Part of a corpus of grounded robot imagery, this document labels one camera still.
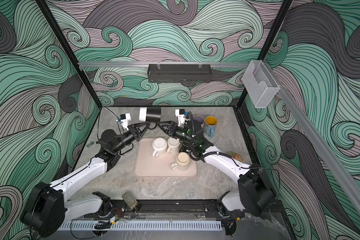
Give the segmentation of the pink iridescent mug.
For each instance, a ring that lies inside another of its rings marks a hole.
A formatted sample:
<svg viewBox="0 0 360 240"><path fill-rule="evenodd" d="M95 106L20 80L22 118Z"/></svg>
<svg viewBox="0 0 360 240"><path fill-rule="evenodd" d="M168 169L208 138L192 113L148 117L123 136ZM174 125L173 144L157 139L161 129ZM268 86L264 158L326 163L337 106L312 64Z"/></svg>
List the pink iridescent mug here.
<svg viewBox="0 0 360 240"><path fill-rule="evenodd" d="M193 119L201 124L201 128L204 128L205 125L205 118L200 115L193 116Z"/></svg>

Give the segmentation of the blue mug yellow inside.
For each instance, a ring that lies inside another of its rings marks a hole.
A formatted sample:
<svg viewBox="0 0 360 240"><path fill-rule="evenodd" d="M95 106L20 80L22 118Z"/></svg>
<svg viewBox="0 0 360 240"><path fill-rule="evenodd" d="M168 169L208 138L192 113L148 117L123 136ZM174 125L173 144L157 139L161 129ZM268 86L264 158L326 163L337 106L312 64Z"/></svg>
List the blue mug yellow inside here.
<svg viewBox="0 0 360 240"><path fill-rule="evenodd" d="M217 126L218 120L215 117L208 116L205 118L204 132L209 137L215 135L215 129Z"/></svg>

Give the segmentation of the black mug white base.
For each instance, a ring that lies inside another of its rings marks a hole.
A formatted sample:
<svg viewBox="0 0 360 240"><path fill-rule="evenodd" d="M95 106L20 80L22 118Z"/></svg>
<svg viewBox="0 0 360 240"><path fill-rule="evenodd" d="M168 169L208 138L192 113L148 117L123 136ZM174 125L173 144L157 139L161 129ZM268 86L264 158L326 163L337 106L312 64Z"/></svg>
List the black mug white base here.
<svg viewBox="0 0 360 240"><path fill-rule="evenodd" d="M154 130L157 127L157 123L161 121L161 112L160 107L141 107L139 121L155 123L154 127L148 127L148 129Z"/></svg>

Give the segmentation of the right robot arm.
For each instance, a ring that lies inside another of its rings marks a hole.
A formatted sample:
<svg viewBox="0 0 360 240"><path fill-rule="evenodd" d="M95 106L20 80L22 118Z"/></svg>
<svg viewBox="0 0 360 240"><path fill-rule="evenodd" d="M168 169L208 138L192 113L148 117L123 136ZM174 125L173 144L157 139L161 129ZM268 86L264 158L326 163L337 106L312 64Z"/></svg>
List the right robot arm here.
<svg viewBox="0 0 360 240"><path fill-rule="evenodd" d="M188 121L179 127L173 121L159 122L158 127L169 137L180 140L185 152L193 161L202 161L226 174L238 185L236 192L226 192L219 198L221 215L227 212L246 211L253 216L261 213L276 199L275 190L267 176L266 169L235 160L220 151L204 137L201 124Z"/></svg>

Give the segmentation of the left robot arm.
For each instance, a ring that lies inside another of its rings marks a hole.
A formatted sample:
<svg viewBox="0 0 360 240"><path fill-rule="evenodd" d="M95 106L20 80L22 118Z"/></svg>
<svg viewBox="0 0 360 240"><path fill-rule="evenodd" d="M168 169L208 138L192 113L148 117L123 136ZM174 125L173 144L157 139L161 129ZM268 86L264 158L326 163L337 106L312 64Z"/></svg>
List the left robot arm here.
<svg viewBox="0 0 360 240"><path fill-rule="evenodd" d="M102 133L98 143L100 151L78 170L49 184L40 182L31 190L20 221L41 235L54 233L66 220L69 198L98 176L110 171L122 156L121 151L142 139L150 122L131 124L128 131L118 135L108 129Z"/></svg>

